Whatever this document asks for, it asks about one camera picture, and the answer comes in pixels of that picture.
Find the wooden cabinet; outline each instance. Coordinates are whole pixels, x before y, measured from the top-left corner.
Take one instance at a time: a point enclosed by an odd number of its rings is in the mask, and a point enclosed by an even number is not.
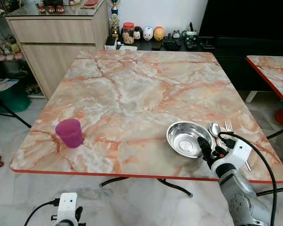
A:
[[[30,66],[37,75],[36,79],[48,98],[54,93],[76,55],[83,48],[95,49],[95,46],[22,44]]]
[[[18,10],[26,13],[31,7]],[[93,16],[17,15],[7,16],[6,20],[47,99],[79,51],[103,49],[109,35],[108,9],[104,0],[100,0]]]

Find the marble floor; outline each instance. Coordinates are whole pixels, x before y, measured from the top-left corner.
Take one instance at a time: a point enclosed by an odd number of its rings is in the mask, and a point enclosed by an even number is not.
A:
[[[245,98],[247,92],[240,92]],[[247,104],[266,135],[283,126],[274,120],[279,100],[274,93],[258,93]],[[33,99],[19,115],[33,123],[46,101]],[[18,120],[0,116],[0,154],[5,165],[0,168],[0,226],[23,225],[31,211],[63,192],[77,192],[83,206],[81,222],[88,226],[232,226],[227,203],[217,182],[170,180],[191,191],[187,197],[154,179],[130,178],[99,188],[106,177],[14,173],[8,164],[28,132]],[[283,161],[283,134],[270,140]],[[270,185],[255,185],[257,191]],[[271,206],[272,196],[261,197]],[[47,206],[35,214],[29,225],[53,225],[50,217],[57,207]],[[283,226],[283,193],[278,194],[276,225]]]

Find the plastic cup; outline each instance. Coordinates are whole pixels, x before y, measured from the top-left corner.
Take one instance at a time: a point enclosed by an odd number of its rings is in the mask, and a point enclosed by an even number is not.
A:
[[[75,148],[83,143],[81,124],[76,119],[66,119],[56,126],[56,134],[67,147]]]

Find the television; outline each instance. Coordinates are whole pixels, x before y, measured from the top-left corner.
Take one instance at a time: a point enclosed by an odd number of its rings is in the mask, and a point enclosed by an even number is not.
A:
[[[208,0],[199,36],[283,40],[283,0]]]

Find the metal bowl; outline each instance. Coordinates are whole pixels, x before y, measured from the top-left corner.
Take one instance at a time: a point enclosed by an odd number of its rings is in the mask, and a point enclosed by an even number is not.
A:
[[[166,131],[166,138],[171,147],[179,154],[189,158],[202,157],[197,138],[205,138],[213,149],[214,140],[211,134],[201,125],[191,121],[174,122]]]

